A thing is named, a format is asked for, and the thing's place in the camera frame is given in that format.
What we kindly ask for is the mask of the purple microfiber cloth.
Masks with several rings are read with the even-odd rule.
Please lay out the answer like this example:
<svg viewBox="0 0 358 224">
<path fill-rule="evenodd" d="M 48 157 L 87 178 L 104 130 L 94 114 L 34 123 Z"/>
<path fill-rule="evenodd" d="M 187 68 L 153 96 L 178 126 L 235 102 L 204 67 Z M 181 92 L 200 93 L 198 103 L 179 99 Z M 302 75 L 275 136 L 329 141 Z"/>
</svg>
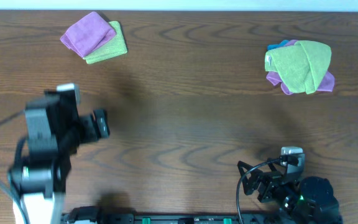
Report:
<svg viewBox="0 0 358 224">
<path fill-rule="evenodd" d="M 83 58 L 115 36 L 114 28 L 97 12 L 91 12 L 70 26 L 60 40 L 68 49 Z"/>
</svg>

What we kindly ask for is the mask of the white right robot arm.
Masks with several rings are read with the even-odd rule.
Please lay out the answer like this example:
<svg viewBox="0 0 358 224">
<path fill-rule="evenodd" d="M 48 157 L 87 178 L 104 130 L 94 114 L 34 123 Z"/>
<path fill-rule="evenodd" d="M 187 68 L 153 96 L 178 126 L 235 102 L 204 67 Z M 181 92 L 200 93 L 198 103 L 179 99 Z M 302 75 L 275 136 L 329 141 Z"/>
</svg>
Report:
<svg viewBox="0 0 358 224">
<path fill-rule="evenodd" d="M 342 223 L 339 202 L 328 179 L 317 176 L 301 178 L 303 158 L 280 156 L 256 166 L 237 163 L 240 179 L 236 187 L 236 208 L 239 223 L 244 224 L 239 195 L 258 191 L 261 203 L 276 202 L 285 218 L 294 223 Z"/>
</svg>

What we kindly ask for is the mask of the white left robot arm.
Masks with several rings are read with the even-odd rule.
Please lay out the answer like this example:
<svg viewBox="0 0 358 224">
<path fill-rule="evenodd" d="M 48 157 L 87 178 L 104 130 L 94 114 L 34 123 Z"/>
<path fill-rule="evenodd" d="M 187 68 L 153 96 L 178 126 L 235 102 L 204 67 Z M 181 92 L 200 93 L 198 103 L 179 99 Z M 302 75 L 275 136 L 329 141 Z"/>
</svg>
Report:
<svg viewBox="0 0 358 224">
<path fill-rule="evenodd" d="M 46 91 L 27 102 L 27 136 L 7 172 L 17 223 L 60 223 L 70 157 L 80 144 L 108 138 L 106 110 L 79 115 L 75 90 Z"/>
</svg>

